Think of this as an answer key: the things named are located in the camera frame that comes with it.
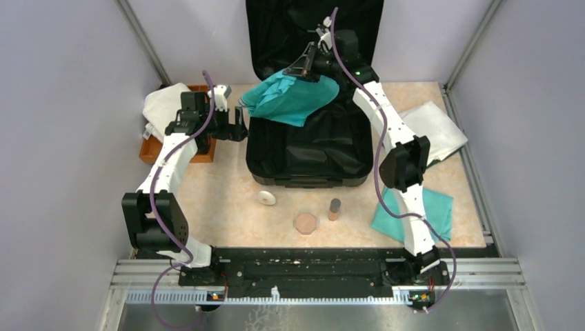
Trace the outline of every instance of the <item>gray wall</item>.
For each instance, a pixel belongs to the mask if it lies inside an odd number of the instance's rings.
[[[131,0],[174,82],[256,83],[244,0]],[[383,81],[446,82],[489,0],[386,0],[374,54]]]
[[[114,1],[0,4],[0,330],[94,330],[157,87]]]
[[[507,1],[455,87],[507,253],[546,330],[582,330],[585,2]]]

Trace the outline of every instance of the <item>white backdrop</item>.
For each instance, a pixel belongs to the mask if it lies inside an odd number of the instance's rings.
[[[373,65],[382,81],[446,82],[489,0],[386,0]],[[130,0],[173,82],[256,83],[244,0]]]

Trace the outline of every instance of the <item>wire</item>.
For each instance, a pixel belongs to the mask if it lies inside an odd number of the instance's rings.
[[[168,162],[168,160],[172,157],[172,155],[176,151],[181,149],[183,146],[185,146],[189,141],[197,138],[197,136],[199,136],[207,128],[207,125],[209,124],[209,122],[211,122],[211,119],[213,118],[213,112],[215,111],[215,91],[213,90],[214,85],[213,85],[213,81],[211,80],[211,77],[209,76],[209,74],[205,70],[203,70],[203,77],[205,79],[205,82],[207,83],[207,88],[209,89],[209,91],[211,91],[211,100],[209,102],[209,114],[207,115],[205,122],[203,123],[203,125],[200,127],[200,129],[198,131],[196,131],[194,134],[190,135],[187,139],[183,140],[182,142],[177,144],[173,149],[170,150],[170,152],[164,157],[165,162]],[[182,263],[172,264],[170,267],[166,268],[163,272],[161,272],[161,274],[157,277],[155,284],[152,286],[152,292],[150,293],[150,307],[152,308],[152,313],[155,315],[157,321],[161,325],[165,326],[166,328],[171,329],[171,330],[191,330],[201,323],[201,321],[203,319],[203,317],[202,317],[203,314],[200,314],[201,317],[198,318],[195,322],[191,323],[190,325],[177,327],[174,325],[170,325],[169,323],[164,321],[160,317],[159,312],[157,311],[157,307],[155,305],[155,292],[157,291],[157,287],[158,287],[159,283],[161,282],[161,279],[169,271],[171,271],[173,269],[176,270],[176,267],[180,267],[183,264],[189,264],[189,263],[193,262],[193,259],[194,259],[193,253],[185,245],[183,245],[180,242],[180,240],[178,240],[174,236],[174,234],[167,228],[167,226],[163,222],[161,215],[159,214],[159,211],[157,209],[157,205],[155,203],[155,188],[157,187],[157,180],[158,180],[159,175],[161,174],[162,170],[163,170],[162,165],[159,165],[159,167],[157,168],[157,171],[155,172],[154,177],[152,178],[152,182],[150,183],[150,194],[149,194],[150,208],[152,209],[152,213],[155,215],[155,218],[157,219],[157,222],[158,222],[159,226],[161,227],[161,229],[166,233],[166,235],[170,238],[170,240],[173,243],[175,243],[175,245],[177,245],[178,248],[180,248],[181,250],[185,251],[185,253],[187,253],[187,255],[189,256],[189,259],[185,262],[182,262]]]
[[[339,53],[337,51],[337,46],[335,45],[335,16],[337,15],[338,9],[339,9],[338,7],[335,7],[335,9],[333,9],[333,13],[330,16],[331,26],[329,27],[329,33],[331,33],[331,46],[333,49],[333,54],[335,55],[335,59],[337,60],[337,62],[339,63],[339,66],[344,71],[344,73],[347,75],[347,77],[357,86],[357,88],[359,88],[361,91],[363,91],[373,101],[373,103],[376,105],[378,110],[382,110],[382,107],[380,106],[380,103],[378,102],[378,100],[376,100],[376,98],[374,98],[374,96],[364,87],[364,85],[361,84],[351,74],[351,72],[349,72],[348,68],[344,65],[344,62],[341,60],[341,57],[339,56]],[[418,219],[421,219],[423,221],[423,223],[427,226],[427,228],[435,235],[435,237],[437,237],[442,243],[445,244],[445,246],[447,246],[447,248],[449,249],[449,253],[451,254],[451,257],[453,258],[453,275],[451,276],[451,279],[450,279],[449,283],[447,284],[447,287],[445,288],[445,290],[443,291],[441,296],[438,298],[438,300],[435,302],[435,304],[432,305],[427,310],[424,310],[424,312],[430,312],[439,303],[441,303],[441,301],[443,301],[445,295],[447,294],[447,292],[449,292],[449,290],[451,289],[451,286],[453,285],[453,281],[455,280],[455,275],[457,274],[457,261],[456,261],[456,257],[455,257],[455,251],[453,250],[451,245],[449,245],[447,240],[443,239],[443,237],[441,237],[437,233],[437,231],[435,231],[433,226],[425,218],[423,218],[422,215],[419,215],[415,212],[407,212],[407,213],[402,214],[402,215],[395,214],[392,212],[392,210],[390,210],[390,208],[388,208],[388,206],[384,202],[384,199],[382,197],[382,193],[380,191],[378,165],[379,165],[379,161],[380,161],[380,152],[381,152],[382,146],[384,144],[384,137],[386,136],[386,131],[388,129],[388,119],[386,118],[386,114],[384,114],[384,111],[380,111],[380,115],[382,117],[382,121],[384,122],[384,128],[382,129],[382,132],[380,134],[380,141],[378,142],[378,147],[376,149],[376,155],[374,158],[374,184],[376,187],[376,195],[378,196],[378,201],[380,202],[380,205],[384,208],[384,210],[390,216],[392,216],[396,219],[403,219],[404,217],[416,217]]]

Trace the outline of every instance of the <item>folded teal cloth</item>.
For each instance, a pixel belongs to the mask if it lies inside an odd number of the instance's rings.
[[[241,100],[252,117],[301,127],[307,116],[330,103],[339,93],[339,85],[321,75],[317,83],[286,76],[282,70],[268,77]]]
[[[394,193],[388,188],[384,189],[382,193],[384,202],[392,212],[395,214],[401,213],[398,209],[398,202]],[[426,212],[426,219],[437,231],[437,233],[443,237],[443,239],[451,240],[451,227],[453,224],[452,220],[452,209],[453,209],[453,198],[438,193],[432,190],[423,189],[422,199],[424,210]],[[372,221],[372,228],[378,230],[390,238],[394,238],[401,243],[404,242],[404,228],[402,227],[402,220],[395,219],[390,216],[384,208],[378,203],[376,213],[374,214],[374,220]],[[433,236],[435,242],[439,241],[435,235]]]

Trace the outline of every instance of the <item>wooden table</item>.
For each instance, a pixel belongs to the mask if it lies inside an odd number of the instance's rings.
[[[231,86],[230,109],[252,85]],[[424,83],[385,83],[384,91],[398,112],[434,102],[445,105],[439,85]],[[374,145],[379,137],[373,133]],[[198,240],[221,247],[400,247],[401,243],[370,228],[378,200],[373,174],[356,188],[296,189],[262,186],[252,179],[246,166],[246,144],[218,141],[213,163],[190,164],[181,184],[178,199],[190,233]],[[475,204],[461,157],[451,158],[429,168],[424,186],[448,194],[453,200],[455,247],[485,247]],[[257,202],[260,190],[268,190],[277,204]],[[337,221],[329,221],[327,212],[333,198],[341,199]],[[318,219],[317,230],[300,235],[293,220],[301,212]]]

